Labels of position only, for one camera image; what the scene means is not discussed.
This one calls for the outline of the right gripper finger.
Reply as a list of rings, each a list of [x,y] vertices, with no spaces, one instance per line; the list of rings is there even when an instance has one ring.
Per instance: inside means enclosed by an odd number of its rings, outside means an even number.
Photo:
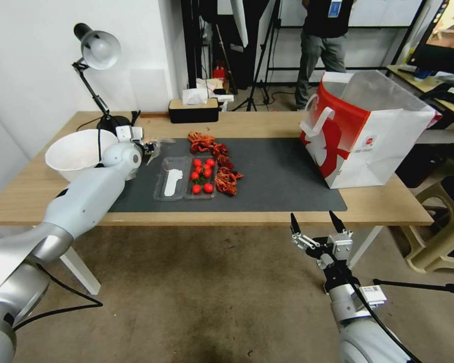
[[[290,213],[290,229],[292,233],[292,242],[306,254],[320,254],[321,246],[320,243],[311,239],[310,237],[302,234],[300,226],[294,213]]]
[[[328,240],[330,242],[352,242],[353,232],[345,227],[344,223],[335,215],[333,211],[329,210],[329,216],[336,233],[329,235]]]

